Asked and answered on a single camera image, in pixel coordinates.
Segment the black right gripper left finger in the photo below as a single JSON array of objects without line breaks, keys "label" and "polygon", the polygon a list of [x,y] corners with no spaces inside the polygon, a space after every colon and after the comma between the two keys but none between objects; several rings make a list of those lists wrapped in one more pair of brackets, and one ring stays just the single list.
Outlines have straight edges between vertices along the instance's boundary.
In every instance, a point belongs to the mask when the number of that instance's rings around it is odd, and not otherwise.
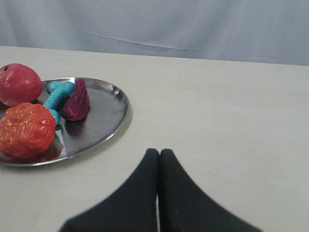
[{"label": "black right gripper left finger", "polygon": [[62,232],[155,232],[159,153],[146,150],[130,177],[109,197],[68,219]]}]

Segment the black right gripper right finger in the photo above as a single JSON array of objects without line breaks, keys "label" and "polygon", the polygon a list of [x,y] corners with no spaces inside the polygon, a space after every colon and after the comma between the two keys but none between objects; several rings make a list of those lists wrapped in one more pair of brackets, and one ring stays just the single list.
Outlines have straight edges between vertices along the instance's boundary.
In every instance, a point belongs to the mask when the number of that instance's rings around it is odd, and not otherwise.
[{"label": "black right gripper right finger", "polygon": [[187,174],[171,149],[160,153],[159,220],[162,232],[260,231],[210,198]]}]

